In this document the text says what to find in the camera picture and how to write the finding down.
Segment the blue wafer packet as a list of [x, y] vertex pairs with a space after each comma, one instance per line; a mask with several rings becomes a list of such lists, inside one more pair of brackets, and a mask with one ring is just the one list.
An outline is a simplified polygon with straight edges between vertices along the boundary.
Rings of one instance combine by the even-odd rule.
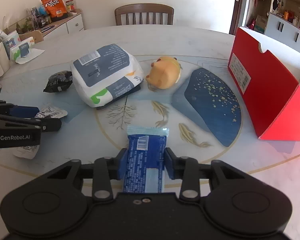
[[123, 192], [162, 193], [169, 129], [129, 125], [127, 135], [129, 148]]

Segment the red cardboard box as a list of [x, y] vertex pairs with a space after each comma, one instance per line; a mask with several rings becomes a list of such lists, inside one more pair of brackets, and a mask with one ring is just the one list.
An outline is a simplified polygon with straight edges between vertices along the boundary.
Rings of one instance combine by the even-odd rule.
[[240, 27], [228, 70], [259, 139], [300, 141], [300, 52]]

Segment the yellow plush toy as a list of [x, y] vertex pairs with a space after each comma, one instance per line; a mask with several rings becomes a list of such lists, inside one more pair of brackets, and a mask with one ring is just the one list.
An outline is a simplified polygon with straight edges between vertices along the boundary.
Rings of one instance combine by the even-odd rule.
[[168, 89], [176, 84], [181, 76], [181, 66], [175, 57], [162, 56], [151, 63], [146, 81], [155, 88]]

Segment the far wooden chair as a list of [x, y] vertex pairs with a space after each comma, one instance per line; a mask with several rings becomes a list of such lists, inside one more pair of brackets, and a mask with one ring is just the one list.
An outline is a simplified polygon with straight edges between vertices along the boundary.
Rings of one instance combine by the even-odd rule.
[[157, 3], [136, 3], [114, 10], [116, 25], [172, 25], [174, 8]]

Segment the black sesame snack packet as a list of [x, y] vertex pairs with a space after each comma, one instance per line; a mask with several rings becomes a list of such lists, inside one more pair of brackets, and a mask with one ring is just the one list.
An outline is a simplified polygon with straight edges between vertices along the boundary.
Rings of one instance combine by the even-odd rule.
[[43, 92], [58, 93], [66, 91], [72, 85], [72, 72], [61, 71], [51, 75]]

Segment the dark wooden door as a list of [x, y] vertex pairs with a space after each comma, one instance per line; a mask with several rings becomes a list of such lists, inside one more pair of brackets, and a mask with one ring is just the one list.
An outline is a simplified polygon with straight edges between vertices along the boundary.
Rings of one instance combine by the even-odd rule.
[[235, 0], [231, 24], [230, 24], [230, 30], [229, 30], [230, 35], [236, 35], [236, 31], [239, 26], [241, 7], [242, 7], [242, 0]]

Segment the white blue tissue pack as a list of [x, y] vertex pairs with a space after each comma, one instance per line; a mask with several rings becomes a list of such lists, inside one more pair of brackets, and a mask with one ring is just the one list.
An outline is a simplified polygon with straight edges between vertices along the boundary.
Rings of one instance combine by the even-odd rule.
[[74, 60], [71, 72], [80, 98], [92, 108], [104, 107], [132, 92], [145, 78], [137, 59], [117, 44]]

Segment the orange snack bag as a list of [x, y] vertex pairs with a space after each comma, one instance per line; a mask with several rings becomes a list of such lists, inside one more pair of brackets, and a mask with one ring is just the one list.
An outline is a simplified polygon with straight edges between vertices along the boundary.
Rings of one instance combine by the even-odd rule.
[[63, 0], [41, 0], [47, 14], [52, 22], [63, 20], [68, 17], [68, 12]]

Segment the white storage cupboards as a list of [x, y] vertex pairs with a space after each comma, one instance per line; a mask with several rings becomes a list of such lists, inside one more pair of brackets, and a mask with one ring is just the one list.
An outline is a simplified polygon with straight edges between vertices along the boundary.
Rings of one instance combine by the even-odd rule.
[[300, 52], [300, 0], [248, 0], [245, 26]]

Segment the silver white foil packet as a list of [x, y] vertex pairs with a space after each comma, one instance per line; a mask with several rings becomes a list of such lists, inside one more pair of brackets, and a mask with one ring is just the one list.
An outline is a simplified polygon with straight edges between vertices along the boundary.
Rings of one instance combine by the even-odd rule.
[[[35, 118], [42, 123], [42, 132], [56, 132], [61, 128], [61, 121], [51, 121], [51, 119], [61, 119], [68, 115], [66, 110], [55, 106], [46, 106], [39, 111]], [[18, 158], [33, 159], [39, 151], [40, 145], [16, 147], [13, 155]]]

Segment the green white tissue box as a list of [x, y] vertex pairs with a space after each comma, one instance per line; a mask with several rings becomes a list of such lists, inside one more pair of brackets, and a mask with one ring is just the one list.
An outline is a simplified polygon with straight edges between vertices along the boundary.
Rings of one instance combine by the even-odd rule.
[[10, 60], [15, 61], [18, 58], [27, 57], [30, 53], [30, 49], [35, 44], [35, 40], [32, 36], [26, 38], [25, 40], [21, 41], [19, 44], [10, 48]]

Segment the white sideboard cabinet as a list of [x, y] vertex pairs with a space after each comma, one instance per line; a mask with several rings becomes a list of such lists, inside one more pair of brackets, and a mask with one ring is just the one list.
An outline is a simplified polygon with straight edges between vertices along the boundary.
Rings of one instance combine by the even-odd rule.
[[34, 30], [25, 34], [20, 34], [20, 40], [33, 37], [36, 43], [44, 40], [51, 40], [60, 36], [74, 34], [84, 30], [82, 10], [75, 9], [71, 16], [56, 22], [48, 24], [46, 27]]

